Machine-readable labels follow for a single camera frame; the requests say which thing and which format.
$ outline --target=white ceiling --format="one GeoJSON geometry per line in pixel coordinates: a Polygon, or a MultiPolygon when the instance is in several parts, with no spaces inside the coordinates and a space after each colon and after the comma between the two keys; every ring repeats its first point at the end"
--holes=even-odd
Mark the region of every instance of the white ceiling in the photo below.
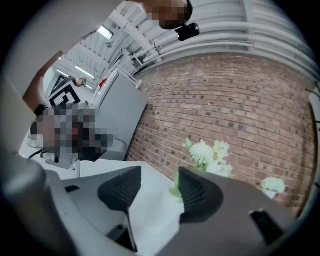
{"type": "Polygon", "coordinates": [[[109,71],[109,64],[120,49],[127,49],[134,55],[160,40],[171,37],[172,40],[158,47],[157,51],[153,50],[143,55],[140,58],[141,62],[150,55],[166,51],[167,47],[179,49],[182,45],[195,45],[192,49],[179,50],[176,53],[169,51],[164,57],[152,61],[146,67],[199,53],[244,52],[283,62],[310,78],[318,76],[319,68],[314,62],[315,57],[305,44],[303,35],[273,2],[269,0],[191,0],[191,2],[194,11],[188,24],[193,22],[199,24],[201,34],[198,36],[198,42],[191,40],[190,43],[186,41],[187,43],[181,44],[174,30],[161,29],[155,21],[148,19],[139,5],[123,2],[115,11],[121,15],[112,14],[103,23],[114,33],[113,38],[109,41],[96,32],[64,56],[57,63],[57,68],[68,75],[86,76],[75,69],[75,65],[78,65],[96,77],[95,80],[87,77],[88,85],[95,89],[109,71]],[[243,23],[258,26],[243,27],[243,23]],[[221,35],[225,35],[226,38],[212,38],[221,35]]]}

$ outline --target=red object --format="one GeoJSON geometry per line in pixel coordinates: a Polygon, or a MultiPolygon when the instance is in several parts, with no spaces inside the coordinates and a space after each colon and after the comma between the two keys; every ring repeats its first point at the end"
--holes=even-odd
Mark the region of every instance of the red object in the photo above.
{"type": "Polygon", "coordinates": [[[100,88],[102,88],[102,86],[105,84],[105,82],[107,81],[108,78],[103,79],[102,82],[99,84],[100,88]]]}

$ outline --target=brick wall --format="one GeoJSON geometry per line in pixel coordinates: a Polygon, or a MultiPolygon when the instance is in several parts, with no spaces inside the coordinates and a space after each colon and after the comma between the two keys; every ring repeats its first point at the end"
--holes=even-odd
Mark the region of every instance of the brick wall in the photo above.
{"type": "Polygon", "coordinates": [[[183,58],[141,74],[149,104],[128,150],[169,178],[192,164],[185,139],[231,145],[238,179],[258,186],[280,177],[276,200],[297,214],[314,174],[315,131],[310,81],[275,61],[241,54],[183,58]]]}

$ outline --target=light fixture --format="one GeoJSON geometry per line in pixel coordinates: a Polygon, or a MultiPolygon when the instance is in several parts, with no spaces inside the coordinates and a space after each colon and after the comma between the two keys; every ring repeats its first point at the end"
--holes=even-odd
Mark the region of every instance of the light fixture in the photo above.
{"type": "Polygon", "coordinates": [[[110,31],[103,25],[99,28],[98,32],[108,40],[110,40],[114,36],[114,33],[112,33],[112,31],[110,31]]]}
{"type": "Polygon", "coordinates": [[[80,70],[81,72],[85,73],[87,76],[91,77],[93,80],[95,77],[92,74],[89,74],[87,71],[84,71],[82,68],[75,66],[76,69],[80,70]]]}
{"type": "Polygon", "coordinates": [[[59,69],[57,69],[56,71],[58,71],[61,75],[65,76],[65,77],[69,77],[66,73],[63,73],[62,71],[60,71],[59,69]]]}

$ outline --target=ceiling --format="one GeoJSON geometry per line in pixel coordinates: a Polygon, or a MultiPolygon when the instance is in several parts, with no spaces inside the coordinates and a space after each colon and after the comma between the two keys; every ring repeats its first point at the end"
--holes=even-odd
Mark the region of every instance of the ceiling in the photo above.
{"type": "Polygon", "coordinates": [[[75,46],[58,61],[56,67],[68,75],[86,77],[75,68],[77,65],[94,75],[94,80],[87,76],[88,85],[94,91],[107,75],[110,62],[121,49],[127,49],[137,67],[143,65],[144,69],[200,53],[240,52],[274,59],[310,79],[319,78],[315,56],[303,35],[273,2],[191,2],[194,11],[188,24],[196,22],[199,25],[201,34],[197,37],[180,42],[174,30],[161,29],[157,22],[148,19],[138,4],[123,2],[103,23],[114,33],[111,40],[96,32],[75,46]],[[150,52],[144,51],[138,58],[133,58],[154,45],[157,47],[150,52]]]}

